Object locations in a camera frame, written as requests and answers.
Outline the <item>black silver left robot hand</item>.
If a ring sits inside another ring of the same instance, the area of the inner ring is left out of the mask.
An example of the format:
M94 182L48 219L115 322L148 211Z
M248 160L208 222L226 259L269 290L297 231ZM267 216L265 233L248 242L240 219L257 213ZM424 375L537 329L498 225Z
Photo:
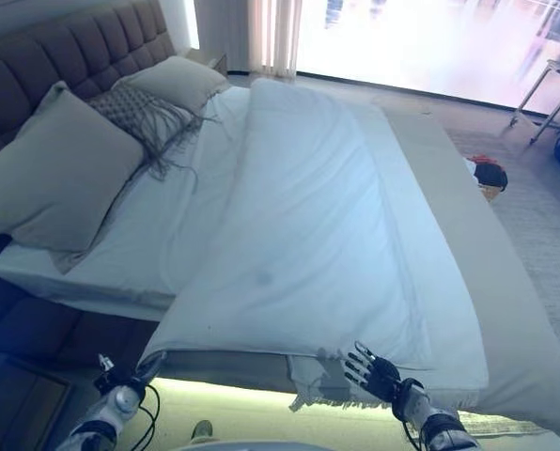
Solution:
M111 358L99 353L101 374L94 380L94 386L102 396L118 386L128 386L135 392L143 394L147 385L159 372L164 359L165 353L159 353L146 359L137 368L130 370L121 365L115 365Z

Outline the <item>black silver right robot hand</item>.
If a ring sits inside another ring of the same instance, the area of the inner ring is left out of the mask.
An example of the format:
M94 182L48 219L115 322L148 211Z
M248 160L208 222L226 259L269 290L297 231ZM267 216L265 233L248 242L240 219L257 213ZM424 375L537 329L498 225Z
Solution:
M388 403L397 399L401 385L397 367L362 342L354 342L354 351L347 354L344 367L345 377L372 396Z

